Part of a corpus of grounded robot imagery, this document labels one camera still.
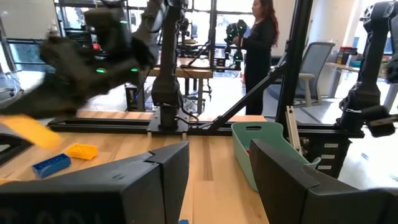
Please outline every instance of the yellow object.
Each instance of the yellow object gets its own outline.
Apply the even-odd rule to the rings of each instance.
[[[67,149],[66,153],[72,158],[92,160],[98,154],[98,148],[96,146],[74,144]]]
[[[0,185],[6,184],[6,183],[10,183],[10,182],[14,182],[14,181],[20,181],[20,180],[17,180],[17,179],[2,179],[2,178],[0,178]]]
[[[57,149],[61,142],[59,134],[25,115],[4,116],[0,122],[23,138],[44,149]]]

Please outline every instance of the gray chair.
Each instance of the gray chair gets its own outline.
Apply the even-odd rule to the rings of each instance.
[[[335,46],[328,42],[311,43],[303,57],[302,68],[299,74],[294,106],[313,106],[322,104],[322,97],[318,89],[318,79],[322,68]],[[267,88],[273,98],[280,98],[280,84],[271,85]]]

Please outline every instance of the wooden table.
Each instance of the wooden table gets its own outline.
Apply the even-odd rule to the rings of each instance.
[[[347,66],[347,65],[340,65],[337,63],[331,63],[331,62],[327,62],[326,65],[331,66],[331,67],[335,67],[336,68],[336,72],[333,76],[333,81],[331,84],[331,88],[330,88],[330,92],[329,92],[329,97],[330,98],[334,98],[337,92],[337,88],[340,82],[340,78],[341,78],[341,72],[343,70],[349,71],[349,72],[359,72],[359,68],[356,67],[351,67],[351,66]],[[390,111],[392,108],[392,104],[394,104],[394,101],[397,97],[398,94],[398,85],[393,85],[391,84],[389,89],[388,89],[388,94],[386,96],[386,100],[384,101],[384,106],[386,108],[388,108],[388,110]]]
[[[83,111],[85,118],[149,119],[152,113]],[[235,116],[232,121],[265,121],[262,116]],[[180,137],[152,137],[138,134],[60,133],[62,150],[73,143],[98,146],[92,161],[72,159],[72,165],[57,173],[62,175],[180,142]],[[190,175],[180,219],[193,224],[265,224],[268,223],[257,192],[246,181],[234,158],[231,137],[189,136]],[[34,180],[30,168],[59,154],[36,146],[26,150],[0,168],[0,178]]]
[[[209,60],[197,59],[192,66],[201,67],[199,68],[180,68],[181,65],[188,65],[193,59],[192,58],[178,58],[177,59],[177,69],[175,70],[175,75],[179,78],[185,78],[185,94],[189,91],[189,79],[194,79],[194,86],[196,86],[196,79],[199,82],[198,85],[198,108],[197,113],[202,113],[202,101],[203,101],[203,80],[208,78],[213,78],[213,72],[209,68]],[[160,73],[160,68],[155,67],[149,72],[149,76],[156,77]]]

